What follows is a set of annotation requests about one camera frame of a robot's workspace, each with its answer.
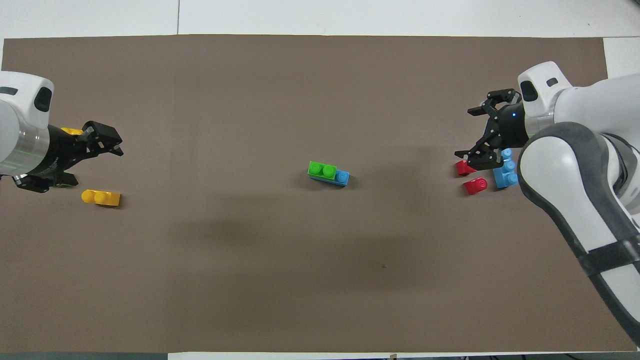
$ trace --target black band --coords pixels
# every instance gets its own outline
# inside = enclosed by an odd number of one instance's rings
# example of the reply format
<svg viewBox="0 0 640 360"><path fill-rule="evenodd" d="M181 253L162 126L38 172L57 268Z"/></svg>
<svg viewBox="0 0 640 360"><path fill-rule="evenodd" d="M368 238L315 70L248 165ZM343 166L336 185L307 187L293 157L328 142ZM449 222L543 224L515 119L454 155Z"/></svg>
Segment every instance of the black band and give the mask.
<svg viewBox="0 0 640 360"><path fill-rule="evenodd" d="M578 261L588 276L640 261L640 236L593 249Z"/></svg>

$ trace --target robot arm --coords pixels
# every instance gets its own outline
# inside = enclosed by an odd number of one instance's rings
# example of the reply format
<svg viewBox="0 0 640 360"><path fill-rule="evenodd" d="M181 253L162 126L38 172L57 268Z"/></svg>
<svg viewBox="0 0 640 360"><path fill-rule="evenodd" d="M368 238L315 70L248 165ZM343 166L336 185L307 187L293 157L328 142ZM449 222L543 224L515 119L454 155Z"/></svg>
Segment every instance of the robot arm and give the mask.
<svg viewBox="0 0 640 360"><path fill-rule="evenodd" d="M502 165L500 149L522 147L524 195L556 223L617 321L640 346L640 74L571 86L557 65L539 64L513 89L469 109L490 116L484 136L457 151L477 170ZM495 105L508 102L497 110Z"/></svg>
<svg viewBox="0 0 640 360"><path fill-rule="evenodd" d="M111 126L89 121L80 135L70 135L49 125L53 90L47 79L0 71L0 176L40 193L77 185L65 170L81 160L123 154L122 139Z"/></svg>

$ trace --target red lego brick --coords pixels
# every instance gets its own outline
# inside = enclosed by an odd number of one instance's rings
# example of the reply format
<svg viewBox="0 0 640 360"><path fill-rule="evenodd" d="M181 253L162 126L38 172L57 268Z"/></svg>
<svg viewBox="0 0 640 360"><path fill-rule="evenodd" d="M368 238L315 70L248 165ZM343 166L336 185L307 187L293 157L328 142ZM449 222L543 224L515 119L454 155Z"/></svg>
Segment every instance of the red lego brick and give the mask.
<svg viewBox="0 0 640 360"><path fill-rule="evenodd" d="M469 195L473 195L486 189L486 185L486 180L482 177L477 177L471 181L467 181L465 183L465 188L467 188Z"/></svg>
<svg viewBox="0 0 640 360"><path fill-rule="evenodd" d="M472 172L476 172L476 170L469 165L467 165L466 160L460 160L456 163L456 168L458 169L458 175L467 176Z"/></svg>

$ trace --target toy building block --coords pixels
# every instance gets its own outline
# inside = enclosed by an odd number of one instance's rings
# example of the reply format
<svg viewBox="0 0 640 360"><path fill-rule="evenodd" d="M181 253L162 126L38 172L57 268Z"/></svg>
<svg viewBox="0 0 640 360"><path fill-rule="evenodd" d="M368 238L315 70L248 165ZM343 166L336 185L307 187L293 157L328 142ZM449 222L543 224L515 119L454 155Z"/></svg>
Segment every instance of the toy building block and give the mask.
<svg viewBox="0 0 640 360"><path fill-rule="evenodd" d="M469 165L467 165L466 160L460 160L456 163L456 169L458 170L458 175L467 176L472 172L476 172L476 170Z"/></svg>
<svg viewBox="0 0 640 360"><path fill-rule="evenodd" d="M82 201L90 204L118 206L120 204L120 193L85 190L82 192Z"/></svg>
<svg viewBox="0 0 640 360"><path fill-rule="evenodd" d="M471 181L467 181L465 183L465 188L467 188L467 192L469 193L469 195L473 195L486 189L486 185L486 180L484 180L482 177L477 177Z"/></svg>
<svg viewBox="0 0 640 360"><path fill-rule="evenodd" d="M72 129L70 127L61 127L62 131L66 132L69 135L80 135L82 134L82 130L80 129Z"/></svg>
<svg viewBox="0 0 640 360"><path fill-rule="evenodd" d="M516 174L516 163L511 159L511 149L504 149L502 151L502 159L504 163L501 168L495 168L493 170L493 176L495 177L495 184L498 189L506 188L508 186L518 184L518 174Z"/></svg>
<svg viewBox="0 0 640 360"><path fill-rule="evenodd" d="M333 165L327 165L311 161L307 174L313 180L324 181L330 184L347 186L349 183L349 172L337 169Z"/></svg>
<svg viewBox="0 0 640 360"><path fill-rule="evenodd" d="M311 177L318 177L320 179L333 181L335 180L336 170L338 170L338 168L333 165L309 161L309 170L307 171L307 174Z"/></svg>

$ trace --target brown mat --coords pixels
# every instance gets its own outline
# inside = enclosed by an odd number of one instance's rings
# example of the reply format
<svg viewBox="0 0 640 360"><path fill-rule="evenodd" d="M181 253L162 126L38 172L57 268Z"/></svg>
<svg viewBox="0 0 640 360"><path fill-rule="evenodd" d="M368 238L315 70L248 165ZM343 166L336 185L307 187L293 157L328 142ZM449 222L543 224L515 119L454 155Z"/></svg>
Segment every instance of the brown mat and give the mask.
<svg viewBox="0 0 640 360"><path fill-rule="evenodd" d="M52 124L115 126L125 156L2 182L0 350L635 349L519 188L454 174L486 122L466 109L547 60L606 77L601 39L7 40L3 70L56 85Z"/></svg>

